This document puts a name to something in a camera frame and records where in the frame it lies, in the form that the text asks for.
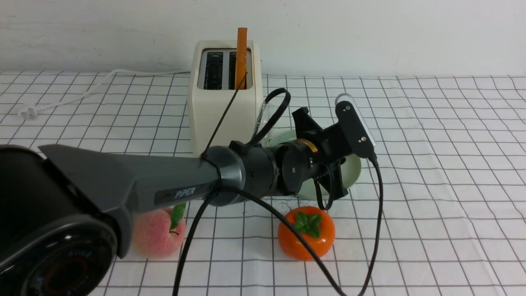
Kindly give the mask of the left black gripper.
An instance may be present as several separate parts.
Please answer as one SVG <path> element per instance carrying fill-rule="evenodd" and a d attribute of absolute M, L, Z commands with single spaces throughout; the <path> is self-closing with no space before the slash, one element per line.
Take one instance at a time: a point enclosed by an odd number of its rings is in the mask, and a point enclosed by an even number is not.
<path fill-rule="evenodd" d="M 322 128 L 310 115 L 308 108 L 293 112 L 295 136 L 310 150 L 309 164 L 314 171 L 316 200 L 318 204 L 332 204 L 345 197 L 349 191 L 342 185 L 340 165 L 352 154 L 349 144 L 337 123 Z"/>

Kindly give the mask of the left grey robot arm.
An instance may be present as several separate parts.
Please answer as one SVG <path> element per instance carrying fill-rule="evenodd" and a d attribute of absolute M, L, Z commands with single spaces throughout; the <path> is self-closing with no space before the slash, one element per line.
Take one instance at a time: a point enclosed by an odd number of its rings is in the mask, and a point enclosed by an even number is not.
<path fill-rule="evenodd" d="M 108 154 L 50 144 L 41 157 L 1 146 L 2 296 L 86 296 L 124 257 L 136 217 L 203 199 L 216 207 L 297 194 L 305 180 L 332 198 L 336 180 L 363 133 L 353 107 L 321 129 L 306 108 L 293 113 L 296 139 L 262 147 L 232 141 L 199 158 Z"/>

